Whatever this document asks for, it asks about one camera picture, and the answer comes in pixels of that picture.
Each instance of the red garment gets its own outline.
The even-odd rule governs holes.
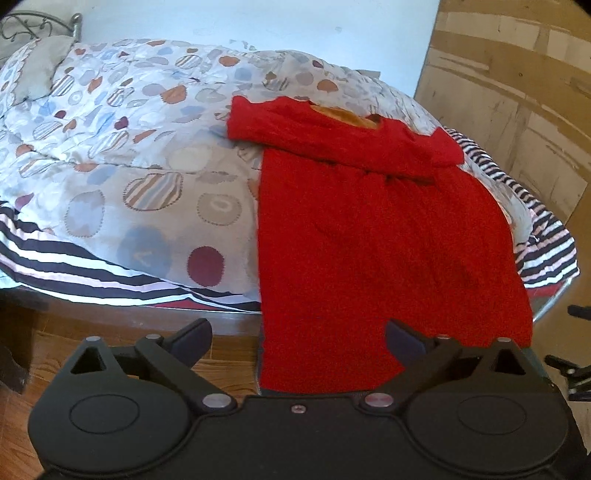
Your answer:
[[[263,388],[377,387],[402,370],[385,346],[390,318],[465,345],[530,344],[509,226],[452,166],[463,154],[444,131],[417,135],[390,119],[352,127],[309,103],[234,97],[228,136],[269,146],[258,212]]]

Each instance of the pillow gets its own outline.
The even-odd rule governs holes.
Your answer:
[[[12,93],[12,105],[25,100],[37,100],[51,92],[53,76],[57,66],[64,61],[72,49],[74,38],[66,35],[42,38],[36,41],[21,68],[21,75]]]

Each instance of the screw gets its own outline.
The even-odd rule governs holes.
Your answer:
[[[232,403],[232,397],[225,393],[210,393],[203,399],[203,405],[208,408],[226,408]]]
[[[306,413],[306,410],[308,410],[304,405],[293,405],[291,408],[291,412],[292,413]]]
[[[365,403],[373,408],[388,408],[394,403],[394,399],[387,393],[376,392],[365,397]]]

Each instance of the patterned comforter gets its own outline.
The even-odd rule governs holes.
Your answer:
[[[146,39],[75,44],[51,94],[14,105],[32,48],[0,72],[0,198],[97,258],[252,300],[261,149],[226,138],[232,96],[310,99],[422,134],[439,126],[383,82],[308,54]],[[462,168],[495,196],[522,245],[532,232],[524,203],[471,158]]]

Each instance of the striped sheet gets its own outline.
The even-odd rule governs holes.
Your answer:
[[[188,288],[96,258],[56,239],[0,202],[0,273],[12,281],[65,300],[113,306],[193,300],[236,312],[260,312],[243,295]]]
[[[525,287],[544,287],[579,275],[574,239],[562,222],[526,188],[502,171],[477,143],[457,130],[446,130],[484,173],[508,185],[533,212],[530,238],[515,251],[517,271]]]

